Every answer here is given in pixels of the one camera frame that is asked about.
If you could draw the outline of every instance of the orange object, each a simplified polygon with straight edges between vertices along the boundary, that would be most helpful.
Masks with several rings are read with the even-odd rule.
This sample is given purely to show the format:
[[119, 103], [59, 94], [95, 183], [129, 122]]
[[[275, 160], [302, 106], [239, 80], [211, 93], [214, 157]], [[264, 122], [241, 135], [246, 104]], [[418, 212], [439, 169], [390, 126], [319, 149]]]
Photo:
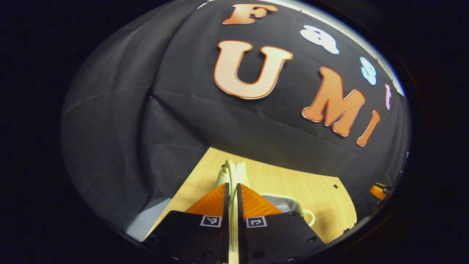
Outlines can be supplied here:
[[388, 193], [386, 186], [380, 183], [373, 185], [370, 192], [380, 200], [383, 200]]
[[226, 183], [216, 187], [189, 207], [186, 213], [222, 217], [226, 187]]
[[231, 14], [231, 17], [223, 21], [222, 24], [251, 24], [255, 21], [254, 18], [251, 18], [251, 15], [254, 15], [255, 18], [261, 18], [267, 14], [268, 10], [271, 12], [279, 10], [275, 6], [257, 4], [237, 4], [233, 7], [235, 9]]
[[245, 185], [240, 185], [242, 193], [242, 214], [244, 218], [269, 216], [282, 213], [264, 197]]
[[365, 132], [363, 132], [363, 135], [360, 138], [358, 138], [358, 140], [356, 141], [356, 143], [359, 146], [364, 147], [366, 145], [366, 143], [368, 142], [368, 138], [370, 138], [371, 133], [373, 133], [373, 130], [375, 129], [376, 124], [378, 124], [380, 120], [381, 118], [379, 117], [378, 112], [373, 111], [371, 113], [370, 124], [366, 128]]
[[319, 72], [323, 76], [321, 87], [313, 104], [310, 107], [304, 108], [302, 115], [313, 122], [321, 122], [324, 119], [324, 108], [327, 107], [324, 125], [332, 125], [338, 119], [332, 125], [332, 130], [346, 137], [350, 134], [350, 127], [355, 121], [358, 111], [365, 103], [365, 96], [362, 92], [353, 90], [344, 98], [342, 77], [327, 67], [321, 67]]
[[218, 44], [220, 54], [213, 80], [216, 85], [227, 94], [243, 99], [258, 99], [267, 96], [277, 84], [283, 63], [291, 60], [293, 54], [287, 50], [264, 46], [261, 53], [265, 55], [261, 73], [256, 82], [245, 83], [238, 78], [238, 68], [246, 51], [252, 49], [252, 44], [237, 40], [224, 40]]

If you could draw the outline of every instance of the black fabric backdrop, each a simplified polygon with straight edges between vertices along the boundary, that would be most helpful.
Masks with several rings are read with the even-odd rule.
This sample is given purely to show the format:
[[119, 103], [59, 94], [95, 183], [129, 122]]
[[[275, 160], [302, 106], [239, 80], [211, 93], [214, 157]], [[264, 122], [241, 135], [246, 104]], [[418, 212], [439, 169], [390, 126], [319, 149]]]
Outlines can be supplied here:
[[[339, 177], [358, 221], [377, 202], [371, 185], [393, 185], [407, 151], [409, 120], [394, 88], [386, 110], [389, 77], [347, 36], [286, 7], [276, 5], [277, 12], [253, 24], [221, 24], [233, 4], [256, 2], [265, 4], [213, 1], [197, 10], [202, 2], [166, 4], [122, 28], [83, 65], [64, 105], [63, 152], [81, 195], [108, 223], [125, 230], [140, 210], [172, 197], [208, 147]], [[304, 25], [332, 35], [340, 54], [304, 39]], [[261, 47], [293, 53], [268, 96], [243, 100], [215, 85], [217, 44], [229, 39], [254, 46], [238, 71], [248, 83], [262, 67]], [[361, 74], [361, 56], [377, 71], [375, 86]], [[347, 137], [301, 116], [319, 90], [320, 67], [341, 75], [344, 95], [358, 89], [366, 98]], [[373, 110], [381, 121], [360, 147], [356, 140]]]
[[[460, 188], [467, 174], [461, 137], [467, 125], [460, 111], [465, 102], [458, 100], [465, 91], [464, 34], [434, 34], [465, 32], [466, 9], [441, 1], [310, 3], [345, 21], [387, 56], [406, 88], [414, 135], [402, 181], [372, 219], [376, 223], [333, 248], [340, 253], [314, 262], [467, 263]], [[2, 263], [162, 261], [91, 212], [69, 180], [59, 145], [63, 98], [79, 65], [107, 36], [159, 4], [5, 2]]]

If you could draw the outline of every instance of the letter s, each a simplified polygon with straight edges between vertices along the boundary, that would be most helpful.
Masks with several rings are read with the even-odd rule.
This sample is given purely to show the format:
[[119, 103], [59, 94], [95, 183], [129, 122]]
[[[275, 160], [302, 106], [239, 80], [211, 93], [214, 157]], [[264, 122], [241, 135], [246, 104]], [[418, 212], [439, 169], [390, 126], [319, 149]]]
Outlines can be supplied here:
[[375, 67], [365, 58], [360, 57], [362, 63], [362, 74], [363, 77], [372, 85], [376, 85], [376, 70]]

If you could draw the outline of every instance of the letter m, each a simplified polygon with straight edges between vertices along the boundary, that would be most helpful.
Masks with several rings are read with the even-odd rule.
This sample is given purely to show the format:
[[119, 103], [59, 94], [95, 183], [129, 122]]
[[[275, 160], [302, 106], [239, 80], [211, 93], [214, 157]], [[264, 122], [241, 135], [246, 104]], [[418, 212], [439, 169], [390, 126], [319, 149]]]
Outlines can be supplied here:
[[323, 111], [327, 106], [324, 125], [332, 126], [332, 130], [341, 136], [350, 134], [350, 127], [355, 121], [360, 107], [365, 103], [365, 97], [358, 90], [353, 90], [346, 98], [343, 97], [342, 78], [340, 75], [326, 67], [319, 69], [323, 81], [316, 98], [310, 107], [302, 111], [304, 118], [313, 122], [324, 119]]

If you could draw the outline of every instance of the wooden table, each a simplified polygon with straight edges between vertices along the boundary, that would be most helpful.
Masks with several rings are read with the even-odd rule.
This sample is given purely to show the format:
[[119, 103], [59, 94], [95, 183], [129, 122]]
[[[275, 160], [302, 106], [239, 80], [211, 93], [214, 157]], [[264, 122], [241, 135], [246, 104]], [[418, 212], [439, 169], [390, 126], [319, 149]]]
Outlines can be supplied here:
[[[355, 207], [339, 178], [289, 170], [209, 148], [148, 234], [169, 211], [185, 211], [213, 190], [227, 159], [246, 163], [250, 187], [257, 193], [294, 197], [304, 210], [312, 211], [316, 222], [311, 228], [324, 243], [336, 239], [356, 223]], [[231, 255], [232, 252], [230, 264], [237, 263], [237, 257], [235, 260]]]

